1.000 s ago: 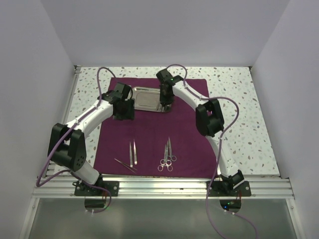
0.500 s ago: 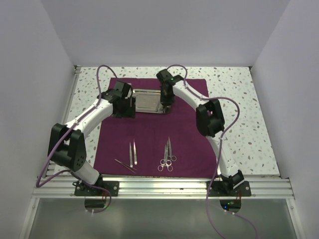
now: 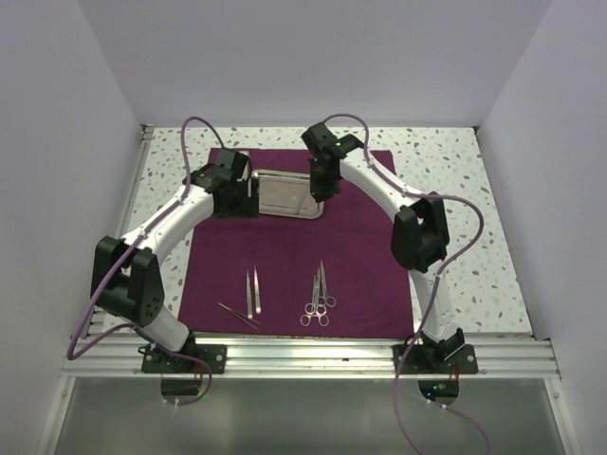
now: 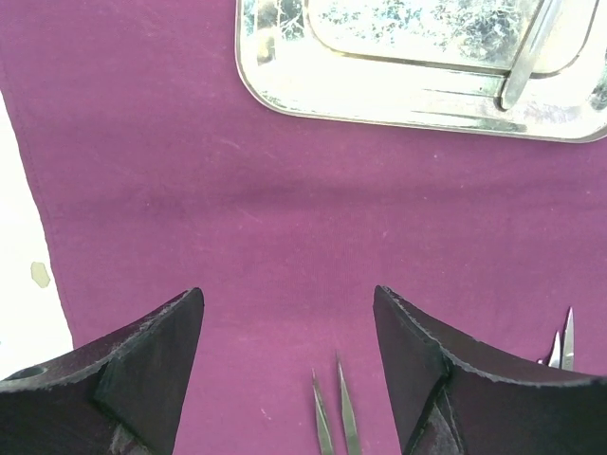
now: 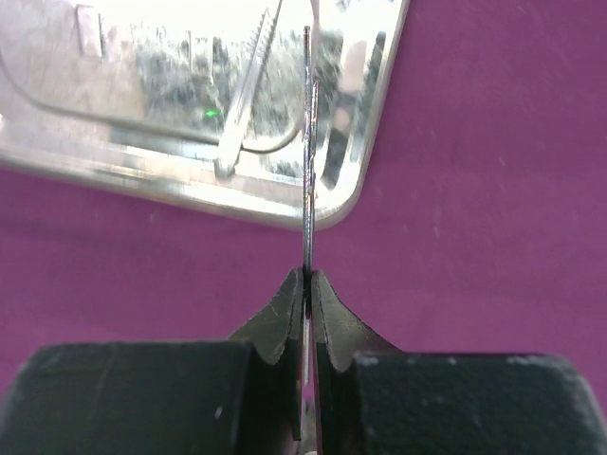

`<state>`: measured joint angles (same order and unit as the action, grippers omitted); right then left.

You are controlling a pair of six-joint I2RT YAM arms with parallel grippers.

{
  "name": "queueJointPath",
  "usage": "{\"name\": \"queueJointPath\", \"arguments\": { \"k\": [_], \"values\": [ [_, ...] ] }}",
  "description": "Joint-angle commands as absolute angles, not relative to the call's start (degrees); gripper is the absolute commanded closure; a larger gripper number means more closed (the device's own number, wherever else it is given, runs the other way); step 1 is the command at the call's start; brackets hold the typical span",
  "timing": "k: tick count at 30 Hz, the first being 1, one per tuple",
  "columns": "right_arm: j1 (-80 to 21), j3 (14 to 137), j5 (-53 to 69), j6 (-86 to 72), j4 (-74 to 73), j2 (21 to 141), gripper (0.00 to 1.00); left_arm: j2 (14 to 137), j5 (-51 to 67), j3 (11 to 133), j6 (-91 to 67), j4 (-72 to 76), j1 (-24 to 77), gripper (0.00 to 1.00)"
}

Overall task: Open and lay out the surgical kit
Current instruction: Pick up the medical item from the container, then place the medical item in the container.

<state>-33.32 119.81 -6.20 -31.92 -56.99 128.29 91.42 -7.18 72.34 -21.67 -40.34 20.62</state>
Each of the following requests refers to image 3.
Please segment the steel surgical scissors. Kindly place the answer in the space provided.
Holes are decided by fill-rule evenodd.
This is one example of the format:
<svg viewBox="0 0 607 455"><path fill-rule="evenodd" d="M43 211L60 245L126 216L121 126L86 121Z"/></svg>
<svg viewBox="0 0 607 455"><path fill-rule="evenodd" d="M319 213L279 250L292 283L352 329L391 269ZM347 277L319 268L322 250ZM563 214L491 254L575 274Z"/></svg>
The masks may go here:
<svg viewBox="0 0 607 455"><path fill-rule="evenodd" d="M300 324L303 327L310 325L313 318L317 318L319 313L319 273L314 275L312 296L310 302L306 303L303 308L303 314L300 317Z"/></svg>

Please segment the stainless steel instrument tray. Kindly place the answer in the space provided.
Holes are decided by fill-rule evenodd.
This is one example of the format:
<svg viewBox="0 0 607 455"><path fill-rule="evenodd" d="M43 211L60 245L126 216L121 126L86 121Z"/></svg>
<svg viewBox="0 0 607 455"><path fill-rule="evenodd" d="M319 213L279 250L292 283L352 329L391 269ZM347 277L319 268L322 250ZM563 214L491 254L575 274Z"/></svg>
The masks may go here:
<svg viewBox="0 0 607 455"><path fill-rule="evenodd" d="M259 212L261 215L318 219L324 203L317 203L310 192L307 173L258 169L253 176L259 181Z"/></svg>

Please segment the steel forceps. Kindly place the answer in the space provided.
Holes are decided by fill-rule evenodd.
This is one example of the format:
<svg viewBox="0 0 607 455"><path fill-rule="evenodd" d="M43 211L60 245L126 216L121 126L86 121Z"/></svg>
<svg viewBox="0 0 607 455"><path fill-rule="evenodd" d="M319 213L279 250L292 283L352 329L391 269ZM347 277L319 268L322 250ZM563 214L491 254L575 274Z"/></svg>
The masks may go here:
<svg viewBox="0 0 607 455"><path fill-rule="evenodd" d="M261 303L261 293L260 293L260 284L259 284L259 276L257 267L253 267L253 289L254 289L254 303L255 303L255 313L257 315L261 315L262 313L262 303Z"/></svg>

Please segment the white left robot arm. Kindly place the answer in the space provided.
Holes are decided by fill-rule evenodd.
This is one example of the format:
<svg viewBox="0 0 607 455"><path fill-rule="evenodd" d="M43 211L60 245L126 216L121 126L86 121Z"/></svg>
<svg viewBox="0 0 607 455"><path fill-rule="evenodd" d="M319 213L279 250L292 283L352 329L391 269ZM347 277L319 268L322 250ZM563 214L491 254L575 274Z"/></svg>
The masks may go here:
<svg viewBox="0 0 607 455"><path fill-rule="evenodd" d="M118 239L106 236L96 246L91 300L163 346L163 359L176 372L194 366L197 350L187 342L191 330L164 304L160 268L200 223L258 216L258 188L250 157L221 149L213 162L189 173L149 220Z"/></svg>

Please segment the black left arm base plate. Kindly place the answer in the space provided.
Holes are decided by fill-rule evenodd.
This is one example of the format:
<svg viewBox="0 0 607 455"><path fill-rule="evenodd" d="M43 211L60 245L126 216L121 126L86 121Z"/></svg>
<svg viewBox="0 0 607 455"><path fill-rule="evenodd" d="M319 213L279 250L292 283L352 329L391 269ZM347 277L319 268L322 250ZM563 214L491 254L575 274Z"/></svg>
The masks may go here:
<svg viewBox="0 0 607 455"><path fill-rule="evenodd" d="M222 374L228 359L228 347L221 344L189 344L176 354L146 344L138 347L138 353L143 357L141 371L157 374Z"/></svg>

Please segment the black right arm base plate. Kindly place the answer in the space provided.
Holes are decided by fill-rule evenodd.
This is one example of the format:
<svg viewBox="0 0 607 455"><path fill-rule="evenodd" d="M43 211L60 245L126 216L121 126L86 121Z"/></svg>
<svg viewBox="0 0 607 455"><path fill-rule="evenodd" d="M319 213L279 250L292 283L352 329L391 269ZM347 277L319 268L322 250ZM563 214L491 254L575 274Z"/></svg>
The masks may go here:
<svg viewBox="0 0 607 455"><path fill-rule="evenodd" d="M479 367L474 347L467 344L464 332L458 328L455 334L440 342L431 341L424 334L422 343L414 344L399 367L409 345L399 343L392 346L395 370L401 374L477 374Z"/></svg>

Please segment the steel needle holder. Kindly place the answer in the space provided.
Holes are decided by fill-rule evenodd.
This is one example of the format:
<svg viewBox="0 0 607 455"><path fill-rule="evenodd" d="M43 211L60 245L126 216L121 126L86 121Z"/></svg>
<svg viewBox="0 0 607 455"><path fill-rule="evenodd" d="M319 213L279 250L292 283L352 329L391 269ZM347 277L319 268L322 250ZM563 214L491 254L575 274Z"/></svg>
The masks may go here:
<svg viewBox="0 0 607 455"><path fill-rule="evenodd" d="M320 315L317 318L313 318L312 321L316 320L321 327L326 327L329 324L329 317L327 316L326 305L324 305L321 300L321 282L320 282L319 269L316 273L319 273L319 288L320 289L319 289L319 306L318 306L318 308L319 308Z"/></svg>

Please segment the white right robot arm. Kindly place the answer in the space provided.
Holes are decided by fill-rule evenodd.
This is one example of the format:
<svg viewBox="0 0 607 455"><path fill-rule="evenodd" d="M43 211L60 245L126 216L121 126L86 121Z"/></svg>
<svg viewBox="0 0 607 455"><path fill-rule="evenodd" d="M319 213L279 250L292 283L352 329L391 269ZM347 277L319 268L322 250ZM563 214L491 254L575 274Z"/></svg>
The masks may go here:
<svg viewBox="0 0 607 455"><path fill-rule="evenodd" d="M324 202L340 192L340 182L354 184L393 221L390 249L396 262L410 274L422 311L422 321L402 354L410 369L444 372L466 345L454 321L444 271L452 258L444 202L446 196L422 193L406 186L352 134L337 137L319 122L308 127L302 140L311 153L310 193Z"/></svg>

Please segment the small steel hemostat clamp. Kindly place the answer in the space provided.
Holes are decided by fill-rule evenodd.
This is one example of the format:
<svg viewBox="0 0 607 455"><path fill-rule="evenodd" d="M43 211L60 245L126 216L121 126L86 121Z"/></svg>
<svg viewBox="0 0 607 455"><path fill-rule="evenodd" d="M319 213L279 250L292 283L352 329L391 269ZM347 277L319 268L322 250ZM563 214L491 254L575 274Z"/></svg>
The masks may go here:
<svg viewBox="0 0 607 455"><path fill-rule="evenodd" d="M326 270L324 267L324 263L320 262L320 282L321 282L321 300L324 305L329 308L333 308L337 305L337 300L335 297L331 296L328 292L328 284L326 279Z"/></svg>

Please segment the thin pointed steel tweezers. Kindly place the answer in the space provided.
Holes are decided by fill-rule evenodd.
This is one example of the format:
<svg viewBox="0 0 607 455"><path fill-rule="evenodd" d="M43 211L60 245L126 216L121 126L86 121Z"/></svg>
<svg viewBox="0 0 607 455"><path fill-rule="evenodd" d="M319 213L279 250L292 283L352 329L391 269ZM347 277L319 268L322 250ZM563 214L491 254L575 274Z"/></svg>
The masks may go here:
<svg viewBox="0 0 607 455"><path fill-rule="evenodd" d="M255 331L259 330L259 327L261 326L261 323L259 321L255 320L254 318L250 318L250 317L244 315L243 313L238 312L238 311L232 309L231 307L228 307L224 303L218 302L217 305L219 307L221 307L222 309L228 311L229 313L231 313L232 315L234 315L235 317L237 317L241 321L243 321L249 327L252 327Z"/></svg>

